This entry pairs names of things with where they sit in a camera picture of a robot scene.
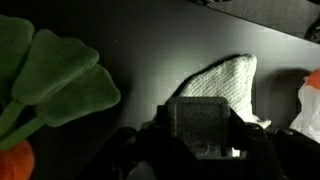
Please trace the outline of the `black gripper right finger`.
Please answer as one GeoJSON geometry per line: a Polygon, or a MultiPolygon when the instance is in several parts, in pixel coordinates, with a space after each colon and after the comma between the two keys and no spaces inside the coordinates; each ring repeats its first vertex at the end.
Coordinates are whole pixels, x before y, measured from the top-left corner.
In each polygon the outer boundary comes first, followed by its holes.
{"type": "Polygon", "coordinates": [[[245,122],[221,97],[172,97],[156,122],[182,140],[215,180],[284,180],[262,126],[245,122]]]}

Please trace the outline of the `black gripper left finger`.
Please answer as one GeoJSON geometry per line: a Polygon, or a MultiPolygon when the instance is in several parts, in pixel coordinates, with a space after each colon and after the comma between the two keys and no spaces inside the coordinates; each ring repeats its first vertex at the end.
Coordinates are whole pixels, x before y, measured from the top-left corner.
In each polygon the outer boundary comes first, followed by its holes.
{"type": "Polygon", "coordinates": [[[113,135],[117,142],[113,158],[116,180],[128,180],[141,162],[146,162],[155,180],[196,180],[197,159],[178,138],[160,128],[137,131],[119,128],[113,135]]]}

